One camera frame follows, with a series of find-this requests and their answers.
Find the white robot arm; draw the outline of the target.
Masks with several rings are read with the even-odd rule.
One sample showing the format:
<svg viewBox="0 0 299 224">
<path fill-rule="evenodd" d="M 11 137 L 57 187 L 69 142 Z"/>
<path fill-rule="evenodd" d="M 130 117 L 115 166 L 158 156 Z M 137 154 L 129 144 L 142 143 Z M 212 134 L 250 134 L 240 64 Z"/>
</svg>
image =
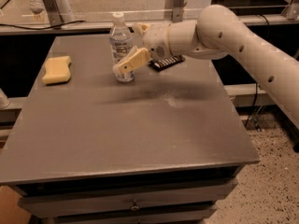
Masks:
<svg viewBox="0 0 299 224">
<path fill-rule="evenodd" d="M 299 127 L 299 62 L 254 34 L 227 7 L 206 7 L 195 21 L 136 23 L 133 29 L 143 46 L 132 48 L 113 66 L 116 75 L 173 56 L 217 60 L 230 55 Z"/>
</svg>

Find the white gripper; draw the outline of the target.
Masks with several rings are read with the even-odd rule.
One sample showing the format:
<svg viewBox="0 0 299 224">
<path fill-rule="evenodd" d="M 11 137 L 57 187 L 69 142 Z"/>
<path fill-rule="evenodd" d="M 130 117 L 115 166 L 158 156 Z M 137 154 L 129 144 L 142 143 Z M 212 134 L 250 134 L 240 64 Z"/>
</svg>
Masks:
<svg viewBox="0 0 299 224">
<path fill-rule="evenodd" d="M 132 25 L 133 31 L 138 35 L 143 35 L 144 48 L 134 46 L 124 58 L 113 65 L 113 73 L 115 75 L 127 74 L 146 65 L 151 61 L 151 57 L 154 61 L 170 58 L 171 51 L 168 46 L 169 26 L 169 23 L 148 24 L 135 22 Z"/>
</svg>

